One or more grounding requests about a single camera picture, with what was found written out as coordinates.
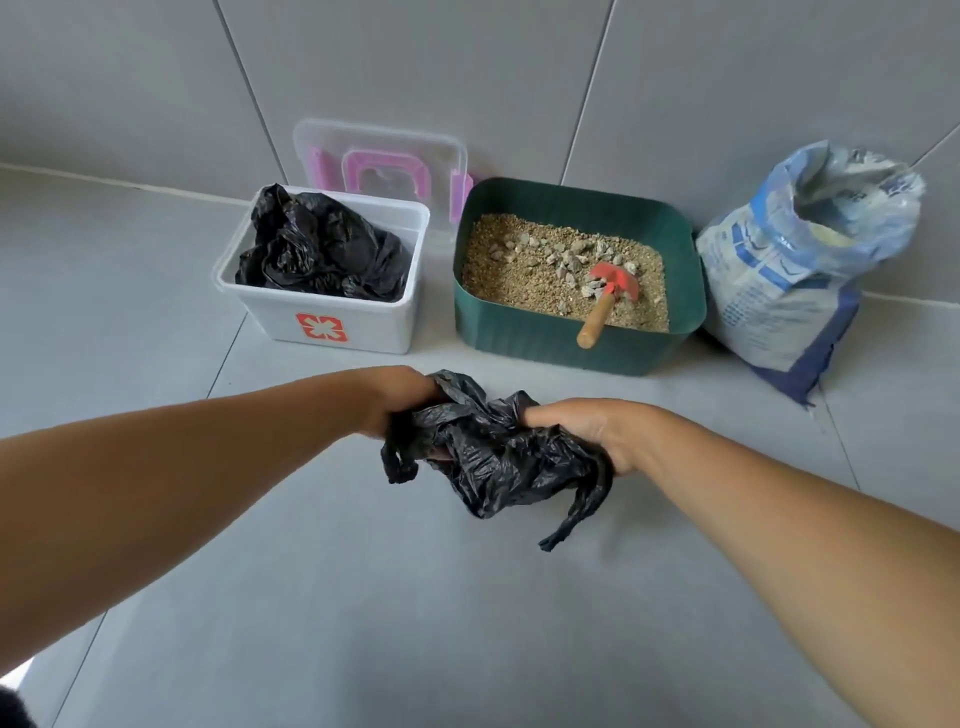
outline hand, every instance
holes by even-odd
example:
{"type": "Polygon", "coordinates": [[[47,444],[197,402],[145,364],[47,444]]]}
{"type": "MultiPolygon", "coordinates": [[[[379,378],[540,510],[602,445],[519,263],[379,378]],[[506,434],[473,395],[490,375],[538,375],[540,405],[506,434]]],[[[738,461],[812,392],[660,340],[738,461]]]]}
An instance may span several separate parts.
{"type": "Polygon", "coordinates": [[[523,415],[528,427],[560,425],[607,451],[618,475],[637,469],[635,448],[625,436],[625,423],[644,405],[625,400],[563,400],[531,407],[523,415]]]}
{"type": "Polygon", "coordinates": [[[358,431],[383,438],[390,415],[415,409],[438,400],[440,389],[429,376],[404,366],[355,369],[345,374],[355,377],[365,394],[365,413],[358,431]]]}

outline clear plastic lid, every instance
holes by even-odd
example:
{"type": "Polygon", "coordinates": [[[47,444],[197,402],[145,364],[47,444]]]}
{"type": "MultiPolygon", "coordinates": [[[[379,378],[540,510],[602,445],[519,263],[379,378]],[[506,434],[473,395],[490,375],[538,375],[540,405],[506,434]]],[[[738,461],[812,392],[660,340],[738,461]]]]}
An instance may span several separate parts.
{"type": "Polygon", "coordinates": [[[452,136],[303,119],[294,146],[311,187],[423,203],[435,230],[456,230],[473,187],[452,136]]]}

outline blue plastic sack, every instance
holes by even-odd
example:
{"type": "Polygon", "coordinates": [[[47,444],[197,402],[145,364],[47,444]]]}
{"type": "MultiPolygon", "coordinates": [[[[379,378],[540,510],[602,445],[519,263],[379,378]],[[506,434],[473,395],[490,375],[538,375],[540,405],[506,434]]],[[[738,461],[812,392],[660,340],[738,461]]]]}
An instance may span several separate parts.
{"type": "Polygon", "coordinates": [[[906,248],[923,194],[919,174],[882,155],[826,141],[798,150],[697,237],[707,331],[808,404],[859,306],[856,278],[906,248]]]}

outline white plastic box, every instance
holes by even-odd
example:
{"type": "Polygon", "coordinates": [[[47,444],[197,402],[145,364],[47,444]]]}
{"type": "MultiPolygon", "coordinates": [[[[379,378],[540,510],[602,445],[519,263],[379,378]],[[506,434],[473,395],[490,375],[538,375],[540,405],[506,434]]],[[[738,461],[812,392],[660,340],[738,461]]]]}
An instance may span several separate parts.
{"type": "MultiPolygon", "coordinates": [[[[284,189],[292,194],[322,191],[286,185],[284,189]]],[[[253,247],[256,235],[250,219],[256,198],[244,213],[245,220],[230,240],[226,252],[217,261],[213,282],[220,290],[237,296],[272,339],[368,352],[406,353],[410,349],[417,317],[420,257],[430,210],[420,203],[404,200],[346,192],[324,191],[324,194],[363,215],[373,225],[394,233],[410,251],[410,272],[399,301],[361,301],[235,283],[240,254],[253,247]]]]}

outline pink lid handle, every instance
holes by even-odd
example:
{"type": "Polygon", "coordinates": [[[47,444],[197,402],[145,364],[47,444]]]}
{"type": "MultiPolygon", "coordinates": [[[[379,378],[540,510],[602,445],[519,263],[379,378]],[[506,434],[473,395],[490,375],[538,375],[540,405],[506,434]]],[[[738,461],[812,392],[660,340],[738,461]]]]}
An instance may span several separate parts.
{"type": "Polygon", "coordinates": [[[419,157],[400,152],[354,149],[344,154],[343,165],[347,192],[360,192],[360,176],[365,170],[395,167],[413,178],[414,192],[419,200],[430,199],[430,170],[419,157]]]}

